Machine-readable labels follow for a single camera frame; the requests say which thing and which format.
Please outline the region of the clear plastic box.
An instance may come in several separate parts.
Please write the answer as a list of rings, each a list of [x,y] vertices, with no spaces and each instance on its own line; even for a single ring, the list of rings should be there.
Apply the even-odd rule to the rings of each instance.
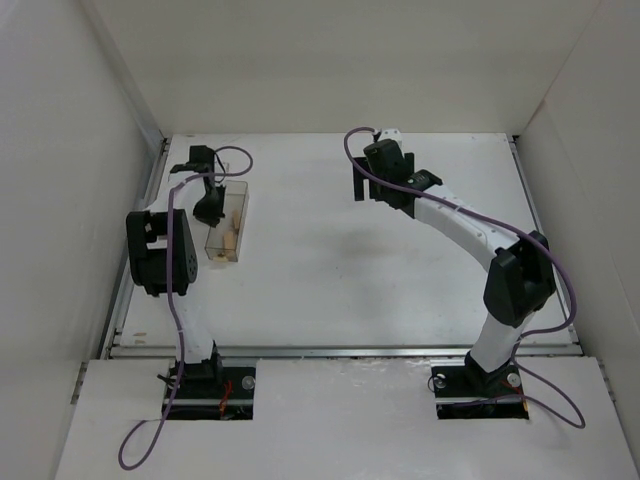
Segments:
[[[237,263],[248,212],[250,198],[249,185],[245,181],[229,180],[224,186],[226,187],[224,204],[225,217],[216,227],[209,228],[205,251],[211,261]],[[239,210],[242,213],[243,222],[239,232],[234,229],[233,225],[232,213],[234,210]],[[227,231],[234,231],[237,235],[237,248],[235,251],[225,250],[223,248],[223,236]]]

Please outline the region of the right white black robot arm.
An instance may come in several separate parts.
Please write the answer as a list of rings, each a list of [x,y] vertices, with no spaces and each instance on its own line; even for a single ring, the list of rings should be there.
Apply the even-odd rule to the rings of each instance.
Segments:
[[[487,318],[465,357],[471,396],[494,397],[506,380],[510,357],[525,326],[556,292],[550,260],[530,241],[463,211],[467,206],[433,173],[414,168],[398,142],[379,140],[355,159],[354,198],[369,197],[400,210],[453,241],[487,273],[483,302]]]

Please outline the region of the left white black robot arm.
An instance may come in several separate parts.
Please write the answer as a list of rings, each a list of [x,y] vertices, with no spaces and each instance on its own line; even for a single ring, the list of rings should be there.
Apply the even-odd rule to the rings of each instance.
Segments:
[[[166,299],[176,328],[176,360],[162,378],[185,396],[218,390],[223,366],[196,299],[199,263],[191,224],[216,227],[226,187],[218,185],[217,152],[192,146],[188,159],[173,166],[166,188],[143,210],[127,214],[126,237],[131,277],[147,295]]]

